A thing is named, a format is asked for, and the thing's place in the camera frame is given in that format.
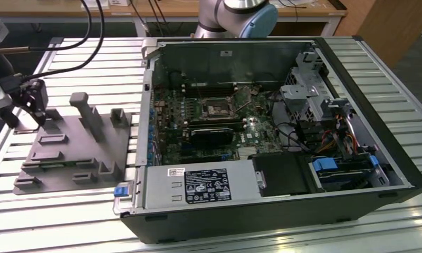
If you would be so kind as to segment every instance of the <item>blue latch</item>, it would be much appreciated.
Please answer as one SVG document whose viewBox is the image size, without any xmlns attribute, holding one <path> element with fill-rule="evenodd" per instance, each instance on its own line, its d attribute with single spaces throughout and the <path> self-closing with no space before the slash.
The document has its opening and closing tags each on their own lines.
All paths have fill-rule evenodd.
<svg viewBox="0 0 422 253">
<path fill-rule="evenodd" d="M 374 155 L 372 155 L 372 156 L 369 157 L 369 159 L 370 159 L 370 161 L 372 161 L 372 163 L 373 163 L 373 166 L 377 167 L 377 166 L 380 165 L 380 162 L 378 162 L 378 160 L 377 160 L 377 157 L 376 157 Z"/>
<path fill-rule="evenodd" d="M 114 196 L 117 198 L 129 196 L 129 186 L 118 186 L 114 189 Z"/>
<path fill-rule="evenodd" d="M 336 159 L 333 158 L 318 158 L 313 162 L 313 167 L 316 171 L 338 169 Z"/>
</svg>

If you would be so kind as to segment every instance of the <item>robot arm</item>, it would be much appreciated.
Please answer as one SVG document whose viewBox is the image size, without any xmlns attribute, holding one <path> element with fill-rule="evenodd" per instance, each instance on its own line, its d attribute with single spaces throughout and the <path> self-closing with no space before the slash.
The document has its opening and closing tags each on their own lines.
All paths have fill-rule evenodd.
<svg viewBox="0 0 422 253">
<path fill-rule="evenodd" d="M 8 35 L 8 29 L 0 21 L 0 43 Z M 23 108 L 39 125 L 46 123 L 48 102 L 43 80 L 24 82 L 16 74 L 7 58 L 0 55 L 0 118 L 11 128 L 19 125 L 19 118 L 12 113 L 12 106 Z"/>
<path fill-rule="evenodd" d="M 268 37 L 277 20 L 268 0 L 201 0 L 195 38 Z"/>
</svg>

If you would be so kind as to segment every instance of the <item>power supply label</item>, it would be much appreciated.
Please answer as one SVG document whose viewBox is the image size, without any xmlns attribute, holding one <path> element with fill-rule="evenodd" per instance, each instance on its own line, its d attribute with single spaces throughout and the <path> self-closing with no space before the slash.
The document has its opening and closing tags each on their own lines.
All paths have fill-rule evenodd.
<svg viewBox="0 0 422 253">
<path fill-rule="evenodd" d="M 227 169 L 186 171 L 185 186 L 189 204 L 231 200 Z"/>
</svg>

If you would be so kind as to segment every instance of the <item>circuit board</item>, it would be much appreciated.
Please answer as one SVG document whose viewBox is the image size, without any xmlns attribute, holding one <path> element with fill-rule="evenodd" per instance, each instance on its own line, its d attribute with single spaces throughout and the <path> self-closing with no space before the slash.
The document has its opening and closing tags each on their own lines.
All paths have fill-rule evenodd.
<svg viewBox="0 0 422 253">
<path fill-rule="evenodd" d="M 266 95 L 253 85 L 238 86 L 231 96 L 207 98 L 187 98 L 182 91 L 155 89 L 162 165 L 248 159 L 238 152 L 248 147 L 254 153 L 282 151 Z M 210 128 L 231 128 L 231 142 L 197 148 L 190 135 L 194 129 Z"/>
</svg>

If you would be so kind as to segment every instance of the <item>metal slotted table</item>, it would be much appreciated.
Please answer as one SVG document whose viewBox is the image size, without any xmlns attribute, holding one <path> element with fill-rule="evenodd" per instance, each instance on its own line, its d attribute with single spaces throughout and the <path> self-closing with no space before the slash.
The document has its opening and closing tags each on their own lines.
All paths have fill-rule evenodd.
<svg viewBox="0 0 422 253">
<path fill-rule="evenodd" d="M 52 46 L 79 40 L 54 41 Z M 133 166 L 145 70 L 142 40 L 109 38 L 84 69 L 46 78 L 48 106 L 56 107 L 63 115 L 78 114 L 70 107 L 70 95 L 80 91 L 90 94 L 90 103 L 101 112 L 125 108 L 134 114 L 127 180 L 135 176 Z M 328 38 L 326 41 L 422 172 L 422 105 L 364 42 L 350 37 Z M 90 39 L 80 48 L 46 53 L 38 71 L 80 64 L 95 46 L 96 39 Z M 334 73 L 329 79 L 340 95 L 345 96 L 332 75 Z M 35 137 L 35 133 L 15 135 L 7 127 L 0 134 L 0 252 L 422 251 L 422 194 L 352 222 L 146 245 L 113 212 L 113 188 L 23 196 L 12 194 L 12 184 Z"/>
</svg>

